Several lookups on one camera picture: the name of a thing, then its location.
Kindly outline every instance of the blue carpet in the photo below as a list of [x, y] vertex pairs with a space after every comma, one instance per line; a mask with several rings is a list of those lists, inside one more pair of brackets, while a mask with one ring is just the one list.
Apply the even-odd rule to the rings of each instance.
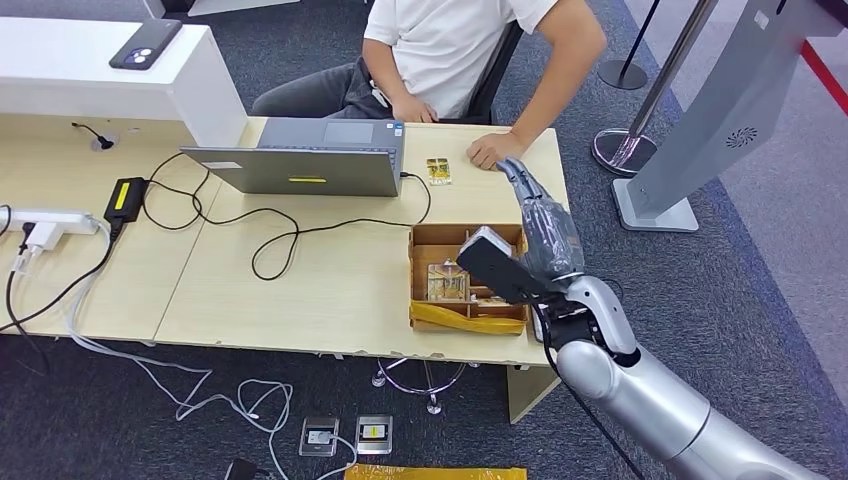
[[[590, 4], [608, 35], [606, 57], [624, 56], [637, 30], [627, 8], [620, 0]], [[353, 59], [367, 12], [349, 0], [309, 0], [191, 21], [212, 26], [242, 99], [250, 105], [276, 84]], [[541, 38], [522, 40], [496, 100], [499, 118], [516, 118], [548, 55]], [[637, 62], [649, 74], [656, 73], [647, 50], [640, 50]], [[817, 472], [848, 478], [845, 444], [822, 417], [827, 397], [808, 378], [818, 375], [815, 365], [799, 356], [803, 345], [800, 350], [786, 348], [791, 318], [779, 318], [783, 324], [773, 318], [774, 304], [763, 296], [768, 290], [761, 278], [751, 277], [764, 272], [752, 270], [751, 261], [740, 254], [739, 230], [730, 228], [736, 220], [718, 208], [724, 205], [716, 201], [721, 192], [708, 189], [690, 197], [702, 226], [697, 234], [633, 233], [619, 226], [610, 194], [613, 176], [591, 159], [589, 143], [604, 128], [626, 126], [644, 93], [611, 89], [592, 75], [554, 125], [590, 272], [622, 284], [622, 303], [645, 347], [729, 418]], [[671, 96], [663, 99], [651, 135], [665, 136], [678, 118], [676, 105]], [[795, 340], [803, 344], [803, 337]], [[135, 365], [90, 354], [66, 340], [42, 343], [49, 343], [56, 363], [52, 378], [33, 378], [7, 363], [0, 366], [0, 436], [14, 441], [14, 448], [0, 453], [0, 477], [220, 478], [234, 456], [271, 466], [266, 437], [223, 405], [177, 423], [172, 405]], [[355, 415], [364, 413], [395, 415], [398, 435], [391, 455], [367, 461], [515, 465], [528, 468], [532, 479], [632, 478], [562, 389], [519, 425], [509, 426], [503, 367], [467, 371], [444, 395], [445, 412], [430, 416], [420, 398], [373, 389], [373, 361], [368, 359], [337, 362], [279, 352], [117, 347], [216, 368], [202, 394], [232, 392], [250, 377], [293, 383], [292, 418], [276, 442], [292, 479], [315, 478], [346, 461], [344, 452], [329, 460], [297, 457], [295, 439], [303, 417], [339, 416], [341, 433], [350, 436]], [[18, 338], [0, 338], [0, 349], [26, 352]], [[406, 368], [412, 379], [421, 380], [417, 366]], [[173, 372], [163, 376], [174, 388], [188, 384]], [[647, 478], [667, 478], [660, 465], [601, 418]]]

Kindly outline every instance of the power strip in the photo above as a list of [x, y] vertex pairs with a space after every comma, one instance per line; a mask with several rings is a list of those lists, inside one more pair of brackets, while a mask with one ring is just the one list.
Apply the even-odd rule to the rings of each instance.
[[[6, 225], [8, 221], [9, 212], [0, 209], [0, 225]], [[23, 231], [25, 223], [52, 223], [64, 233], [79, 235], [94, 235], [97, 232], [97, 222], [91, 214], [79, 210], [13, 209], [9, 230]]]

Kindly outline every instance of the smartphone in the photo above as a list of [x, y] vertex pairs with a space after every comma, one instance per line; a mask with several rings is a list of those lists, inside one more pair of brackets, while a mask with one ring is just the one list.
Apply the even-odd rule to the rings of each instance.
[[147, 70], [162, 55], [183, 24], [179, 20], [145, 20], [118, 53], [109, 60], [112, 68]]

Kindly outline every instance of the man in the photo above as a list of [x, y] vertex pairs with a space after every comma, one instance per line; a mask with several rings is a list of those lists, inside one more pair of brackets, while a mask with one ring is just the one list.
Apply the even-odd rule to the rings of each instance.
[[544, 35], [551, 58], [512, 129], [468, 147], [474, 165], [492, 169], [524, 154], [606, 48], [585, 0], [374, 0], [356, 63], [266, 92], [253, 114], [427, 123], [462, 117], [504, 28], [516, 19], [525, 32]]

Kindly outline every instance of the light wood tabletop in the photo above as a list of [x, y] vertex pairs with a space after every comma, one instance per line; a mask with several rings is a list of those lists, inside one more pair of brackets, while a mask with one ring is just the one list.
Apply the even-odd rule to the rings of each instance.
[[[92, 136], [73, 128], [63, 117], [0, 115], [0, 204], [12, 208], [83, 210], [102, 217], [119, 178], [149, 177], [177, 145], [191, 144], [180, 122], [90, 120], [96, 130], [119, 133], [118, 146], [94, 152]], [[177, 188], [193, 188], [204, 169], [191, 162], [174, 163], [161, 180]], [[205, 201], [211, 202], [219, 181], [212, 178]], [[165, 223], [191, 215], [184, 197], [151, 192], [149, 207]], [[128, 225], [95, 288], [84, 304], [78, 325], [90, 337], [152, 340], [171, 299], [200, 224], [181, 232], [162, 230], [144, 217]], [[20, 232], [0, 237], [0, 271], [7, 272], [22, 240]], [[99, 236], [65, 235], [56, 250], [18, 276], [13, 305], [19, 318], [44, 306], [74, 278], [94, 267], [103, 255]], [[32, 334], [61, 335], [68, 302], [27, 322]], [[6, 309], [0, 321], [9, 322]], [[15, 333], [9, 329], [4, 333]]]
[[[262, 119], [243, 138], [254, 146]], [[520, 223], [512, 187], [503, 174], [472, 166], [465, 149], [501, 127], [408, 125], [405, 171], [426, 180], [425, 160], [450, 160], [453, 183], [431, 186], [427, 223]], [[181, 164], [191, 164], [183, 158]], [[528, 169], [567, 206], [559, 148], [546, 131], [524, 157]], [[244, 195], [227, 184], [217, 191], [209, 215], [227, 219], [250, 209], [273, 207], [300, 227], [324, 226], [358, 217], [414, 223], [424, 213], [426, 193], [413, 178], [402, 180], [400, 198]], [[546, 365], [532, 333], [494, 336], [425, 333], [409, 326], [409, 228], [355, 224], [303, 235], [293, 263], [278, 280], [251, 272], [254, 250], [274, 235], [292, 231], [287, 220], [256, 215], [227, 225], [204, 225], [177, 285], [157, 342], [222, 345], [349, 355], [411, 357], [481, 363]], [[259, 259], [264, 275], [279, 270], [289, 240]]]
[[[66, 117], [0, 115], [0, 204], [13, 208], [83, 210], [100, 217], [119, 178], [148, 178], [180, 145], [193, 141], [178, 122], [85, 119], [102, 133], [118, 134], [118, 146], [92, 151], [91, 136]], [[241, 145], [255, 146], [265, 119], [250, 119]], [[426, 180], [425, 160], [450, 160], [453, 183], [431, 186], [427, 223], [518, 224], [512, 187], [501, 173], [473, 167], [465, 149], [501, 127], [408, 125], [404, 170]], [[547, 130], [524, 157], [551, 195], [567, 204], [559, 148]], [[162, 169], [157, 179], [193, 190], [206, 170], [186, 157]], [[414, 179], [402, 181], [400, 198], [243, 195], [210, 177], [199, 197], [212, 219], [250, 209], [277, 208], [300, 227], [330, 225], [356, 217], [414, 223], [426, 208], [426, 193]], [[155, 218], [179, 225], [194, 216], [190, 200], [153, 187], [147, 204]], [[177, 344], [407, 357], [523, 365], [507, 368], [509, 418], [518, 422], [559, 379], [547, 366], [532, 333], [490, 336], [418, 332], [409, 325], [408, 227], [355, 224], [303, 235], [290, 269], [265, 282], [251, 271], [254, 250], [274, 235], [292, 231], [274, 214], [254, 215], [227, 226], [196, 222], [178, 232], [144, 216], [128, 225], [78, 319], [85, 336]], [[0, 269], [8, 271], [19, 232], [0, 238]], [[258, 269], [271, 275], [283, 265], [287, 241], [269, 248]], [[95, 237], [65, 235], [53, 252], [31, 265], [14, 289], [23, 317], [45, 305], [103, 254]], [[39, 335], [66, 334], [68, 302], [26, 324]], [[8, 321], [5, 309], [0, 321]], [[13, 329], [4, 333], [14, 333]]]

